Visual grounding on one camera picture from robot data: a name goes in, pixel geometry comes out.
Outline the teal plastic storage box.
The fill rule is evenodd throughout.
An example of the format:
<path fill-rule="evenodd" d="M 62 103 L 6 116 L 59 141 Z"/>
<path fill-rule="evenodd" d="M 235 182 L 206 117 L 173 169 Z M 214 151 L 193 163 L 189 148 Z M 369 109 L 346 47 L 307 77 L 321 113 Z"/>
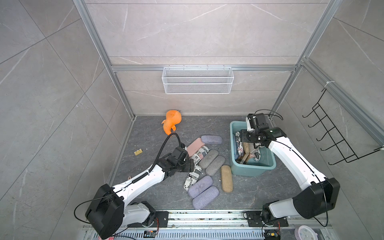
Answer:
<path fill-rule="evenodd" d="M 246 129 L 246 122 L 232 121 L 230 123 L 230 166 L 232 174 L 236 176 L 257 177 L 266 171 L 271 171 L 276 167 L 276 159 L 274 154 L 267 148 L 261 148 L 261 158 L 259 161 L 250 159 L 247 164 L 239 164 L 236 162 L 238 151 L 235 141 L 235 132 Z"/>

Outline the flag newspaper print case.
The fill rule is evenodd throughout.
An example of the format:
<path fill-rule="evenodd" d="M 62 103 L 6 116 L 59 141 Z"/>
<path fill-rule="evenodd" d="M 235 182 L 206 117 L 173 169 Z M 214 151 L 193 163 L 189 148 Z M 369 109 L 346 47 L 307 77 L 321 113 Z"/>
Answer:
<path fill-rule="evenodd" d="M 239 157 L 242 157 L 244 155 L 244 148 L 243 148 L 243 143 L 241 141 L 240 131 L 235 132 L 235 141 L 236 141 L 237 153 Z"/>

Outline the plaid brown glasses case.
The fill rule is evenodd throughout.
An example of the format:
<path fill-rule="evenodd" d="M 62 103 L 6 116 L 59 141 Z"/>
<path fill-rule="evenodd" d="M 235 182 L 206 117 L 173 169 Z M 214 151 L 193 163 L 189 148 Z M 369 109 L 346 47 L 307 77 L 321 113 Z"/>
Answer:
<path fill-rule="evenodd" d="M 249 158 L 250 158 L 250 154 L 244 154 L 243 156 L 236 159 L 236 162 L 238 164 L 246 165 Z"/>

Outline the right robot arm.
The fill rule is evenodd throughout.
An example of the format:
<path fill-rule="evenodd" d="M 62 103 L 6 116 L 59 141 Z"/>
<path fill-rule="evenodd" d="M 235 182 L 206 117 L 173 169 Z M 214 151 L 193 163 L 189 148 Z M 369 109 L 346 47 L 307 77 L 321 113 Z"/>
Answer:
<path fill-rule="evenodd" d="M 312 166 L 280 128 L 240 130 L 240 138 L 244 143 L 259 144 L 274 153 L 302 190 L 293 198 L 264 204 L 261 213 L 264 224 L 272 226 L 278 219 L 286 217 L 311 219 L 336 207 L 340 183 Z"/>

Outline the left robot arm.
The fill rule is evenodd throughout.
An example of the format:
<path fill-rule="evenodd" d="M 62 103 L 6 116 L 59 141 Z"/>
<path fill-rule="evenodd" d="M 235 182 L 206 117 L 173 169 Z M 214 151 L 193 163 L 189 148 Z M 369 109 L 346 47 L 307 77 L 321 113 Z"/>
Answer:
<path fill-rule="evenodd" d="M 99 237 L 107 240 L 121 234 L 122 225 L 142 224 L 149 227 L 156 220 L 156 210 L 146 201 L 133 204 L 133 200 L 152 186 L 179 172 L 192 172 L 195 164 L 180 140 L 172 153 L 161 156 L 142 173 L 113 187 L 102 185 L 93 199 L 88 200 L 83 223 L 92 225 Z"/>

